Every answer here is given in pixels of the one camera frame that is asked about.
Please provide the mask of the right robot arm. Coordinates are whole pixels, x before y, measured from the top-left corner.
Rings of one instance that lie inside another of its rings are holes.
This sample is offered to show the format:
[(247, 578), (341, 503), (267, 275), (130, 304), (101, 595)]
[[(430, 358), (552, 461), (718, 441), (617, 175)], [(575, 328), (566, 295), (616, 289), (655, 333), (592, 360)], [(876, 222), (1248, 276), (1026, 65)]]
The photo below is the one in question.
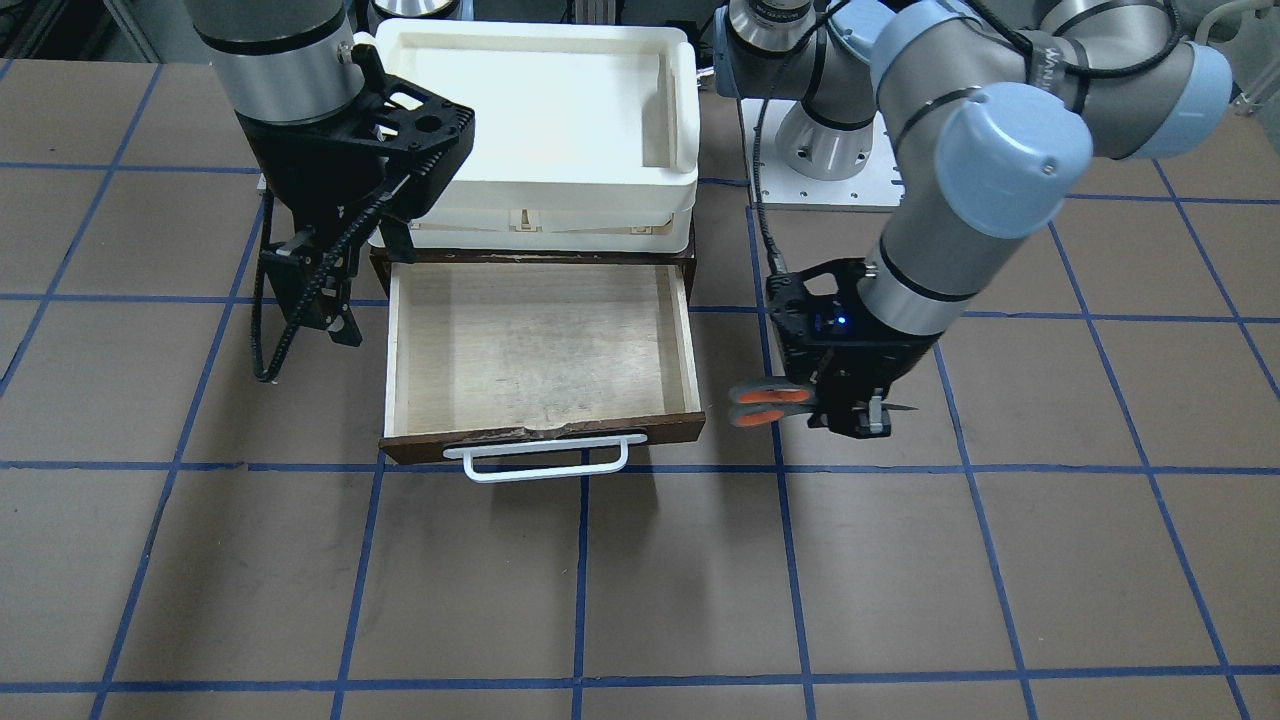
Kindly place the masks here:
[(271, 196), (294, 234), (264, 240), (259, 268), (285, 328), (362, 337), (349, 310), (361, 247), (417, 259), (408, 224), (440, 199), (474, 149), (471, 108), (389, 74), (340, 1), (189, 1), (196, 35)]

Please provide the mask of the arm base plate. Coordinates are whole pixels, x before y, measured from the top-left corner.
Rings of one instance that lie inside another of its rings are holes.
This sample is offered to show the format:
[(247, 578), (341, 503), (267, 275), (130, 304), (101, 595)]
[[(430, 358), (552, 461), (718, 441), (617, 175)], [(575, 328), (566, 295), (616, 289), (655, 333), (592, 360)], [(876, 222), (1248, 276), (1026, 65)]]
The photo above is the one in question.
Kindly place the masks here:
[(905, 184), (882, 115), (872, 100), (835, 117), (799, 100), (739, 100), (750, 200), (767, 209), (892, 211)]

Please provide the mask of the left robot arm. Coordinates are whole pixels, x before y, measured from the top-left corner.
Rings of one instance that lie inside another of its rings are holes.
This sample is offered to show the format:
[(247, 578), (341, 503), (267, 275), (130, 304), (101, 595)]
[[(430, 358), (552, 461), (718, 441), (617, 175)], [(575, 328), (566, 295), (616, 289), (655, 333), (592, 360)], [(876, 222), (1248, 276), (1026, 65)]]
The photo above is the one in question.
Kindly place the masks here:
[(792, 100), (788, 164), (858, 173), (882, 119), (905, 184), (865, 258), (786, 268), (756, 208), (783, 375), (732, 388), (736, 427), (806, 414), (890, 436), (888, 396), (1096, 158), (1174, 158), (1233, 95), (1229, 60), (1171, 1), (1037, 1), (1015, 29), (980, 1), (730, 1), (716, 23), (724, 97)]

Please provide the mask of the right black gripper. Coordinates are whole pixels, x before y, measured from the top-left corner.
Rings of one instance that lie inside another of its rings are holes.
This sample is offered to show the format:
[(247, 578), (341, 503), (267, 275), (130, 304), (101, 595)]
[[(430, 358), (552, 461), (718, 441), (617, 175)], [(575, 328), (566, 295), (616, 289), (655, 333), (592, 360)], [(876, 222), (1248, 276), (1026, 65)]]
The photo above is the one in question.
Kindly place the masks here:
[(411, 220), (442, 197), (471, 154), (472, 108), (389, 73), (378, 49), (321, 40), (250, 55), (236, 79), (236, 114), (268, 187), (303, 228), (262, 245), (259, 259), (285, 315), (358, 347), (349, 307), (349, 252), (321, 273), (339, 241), (381, 238), (388, 260), (415, 263)]

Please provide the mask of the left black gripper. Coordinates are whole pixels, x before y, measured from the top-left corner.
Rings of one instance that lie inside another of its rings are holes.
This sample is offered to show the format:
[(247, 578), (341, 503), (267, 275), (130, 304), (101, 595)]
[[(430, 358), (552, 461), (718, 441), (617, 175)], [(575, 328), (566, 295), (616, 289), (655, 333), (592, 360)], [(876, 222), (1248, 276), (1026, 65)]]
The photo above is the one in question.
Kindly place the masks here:
[(888, 437), (892, 421), (884, 401), (937, 342), (937, 334), (896, 331), (867, 309), (860, 281), (881, 272), (861, 258), (841, 258), (800, 272), (771, 269), (765, 306), (792, 383), (812, 384), (806, 427), (846, 437)]

